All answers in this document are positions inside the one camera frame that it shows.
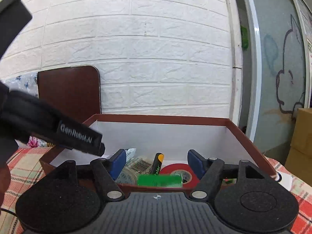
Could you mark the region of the person's left hand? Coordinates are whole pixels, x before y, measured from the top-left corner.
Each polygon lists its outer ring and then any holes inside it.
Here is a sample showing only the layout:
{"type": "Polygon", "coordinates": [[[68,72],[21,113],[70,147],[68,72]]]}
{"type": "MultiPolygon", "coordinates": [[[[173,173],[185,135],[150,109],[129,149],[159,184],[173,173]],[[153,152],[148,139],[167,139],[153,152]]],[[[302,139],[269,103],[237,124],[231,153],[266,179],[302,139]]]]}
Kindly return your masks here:
{"type": "Polygon", "coordinates": [[[11,173],[7,163],[1,165],[0,168],[0,206],[2,206],[5,192],[10,186],[11,173]]]}

